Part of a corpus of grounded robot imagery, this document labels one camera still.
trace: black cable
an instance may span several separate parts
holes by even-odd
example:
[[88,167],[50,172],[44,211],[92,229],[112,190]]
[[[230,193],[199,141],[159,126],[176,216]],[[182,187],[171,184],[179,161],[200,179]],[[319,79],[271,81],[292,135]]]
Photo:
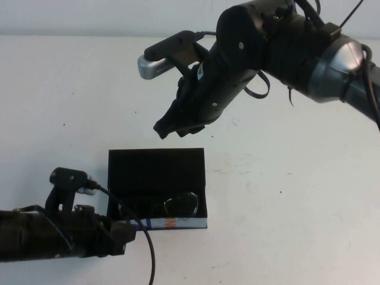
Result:
[[121,199],[119,199],[114,194],[112,194],[111,192],[109,192],[107,189],[103,188],[100,185],[98,185],[96,187],[96,189],[98,189],[99,191],[108,195],[115,202],[117,202],[118,204],[123,206],[125,211],[128,213],[128,215],[130,215],[132,217],[132,219],[134,219],[137,222],[137,224],[140,226],[141,230],[144,232],[145,236],[147,237],[149,249],[150,249],[150,255],[151,255],[151,259],[152,259],[152,270],[151,270],[151,274],[150,274],[149,285],[153,285],[154,275],[156,273],[156,255],[154,254],[153,242],[152,242],[152,239],[149,235],[147,228],[144,226],[142,221],[135,215],[135,213],[133,213],[133,211],[127,205],[124,204],[124,202]]
[[74,243],[71,239],[71,237],[60,227],[60,225],[57,222],[53,221],[53,218],[49,216],[49,214],[46,212],[44,208],[38,205],[29,206],[21,209],[15,209],[13,210],[16,213],[30,213],[30,212],[37,212],[39,213],[46,221],[49,222],[53,226],[53,228],[57,231],[57,233],[61,236],[61,238],[65,241],[67,246],[69,247],[69,250],[72,250],[74,248]]
[[321,7],[321,1],[320,0],[315,0],[316,4],[316,13],[318,15],[321,15],[322,7]]
[[317,13],[317,11],[314,10],[312,5],[307,0],[294,0],[294,1],[295,3],[298,4],[298,6],[300,6],[303,12],[305,12],[306,18],[309,18],[317,29],[320,29],[325,25],[325,23],[319,17],[319,13],[321,12],[321,3],[319,2],[319,0],[315,1],[316,7],[319,13]]
[[372,109],[373,117],[375,118],[375,122],[378,124],[378,128],[380,130],[380,113],[378,107],[378,99],[375,94],[375,90],[373,89],[373,83],[369,76],[369,74],[371,73],[372,51],[369,48],[369,46],[366,45],[362,45],[362,49],[366,53],[366,57],[363,61],[363,82],[365,85],[369,106]]
[[346,19],[344,19],[343,23],[340,24],[340,27],[343,28],[343,26],[346,24],[346,22],[349,21],[349,19],[352,17],[353,14],[355,14],[356,10],[359,9],[361,4],[364,2],[364,0],[360,0],[360,2],[356,5],[354,10],[351,11],[351,13],[347,16]]
[[293,105],[293,101],[292,101],[292,88],[290,86],[287,87],[289,89],[289,102],[290,104],[292,104],[292,106],[294,107]]
[[269,95],[269,92],[271,91],[271,83],[270,83],[268,77],[262,71],[257,72],[257,75],[259,75],[259,77],[262,80],[264,80],[264,82],[266,83],[266,85],[268,87],[268,91],[265,94],[258,94],[256,92],[253,92],[252,90],[250,90],[248,87],[245,87],[244,91],[245,91],[245,93],[247,93],[248,95],[250,95],[251,97],[253,97],[255,99],[267,98],[267,96]]

